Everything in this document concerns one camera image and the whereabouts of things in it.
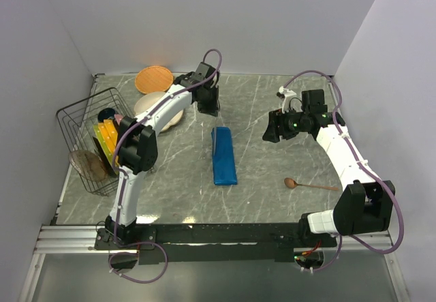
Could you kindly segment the wooden spoon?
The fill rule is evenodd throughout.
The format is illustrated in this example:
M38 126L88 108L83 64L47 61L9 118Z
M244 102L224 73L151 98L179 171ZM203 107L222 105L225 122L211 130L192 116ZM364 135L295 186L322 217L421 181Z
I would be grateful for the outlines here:
M296 182L295 180L293 180L292 178L289 178L289 177L285 178L283 182L284 182L285 186L290 188L290 189L295 189L297 187L310 187L310 188L316 188L316 189L321 189L321 190L339 191L338 187L302 184L302 183Z

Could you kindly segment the blue cloth napkin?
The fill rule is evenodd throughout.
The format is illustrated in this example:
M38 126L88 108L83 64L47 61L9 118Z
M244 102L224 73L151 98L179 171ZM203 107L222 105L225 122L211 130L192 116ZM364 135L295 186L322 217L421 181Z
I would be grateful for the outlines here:
M230 128L214 127L211 137L214 184L220 186L236 185L238 179Z

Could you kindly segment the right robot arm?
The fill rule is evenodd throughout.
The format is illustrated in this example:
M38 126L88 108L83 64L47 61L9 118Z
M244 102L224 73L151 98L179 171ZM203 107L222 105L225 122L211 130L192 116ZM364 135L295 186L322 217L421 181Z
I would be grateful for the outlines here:
M303 216L305 225L298 230L299 241L311 247L322 234L351 236L387 230L394 186L391 181L375 180L375 173L349 137L342 116L328 111L323 90L303 91L300 111L291 107L297 97L293 90L280 87L277 95L282 105L269 112L263 140L277 143L300 133L312 135L329 157L343 188L333 209Z

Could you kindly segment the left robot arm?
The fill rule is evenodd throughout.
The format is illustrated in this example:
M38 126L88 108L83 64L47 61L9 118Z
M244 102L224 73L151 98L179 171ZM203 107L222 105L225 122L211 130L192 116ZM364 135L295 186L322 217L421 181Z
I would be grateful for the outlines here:
M196 71L179 76L146 111L135 118L121 119L113 159L119 167L119 183L105 220L105 229L111 232L110 239L117 247L126 249L135 241L140 182L157 161L157 137L172 118L194 102L201 112L215 117L218 80L219 69L201 62Z

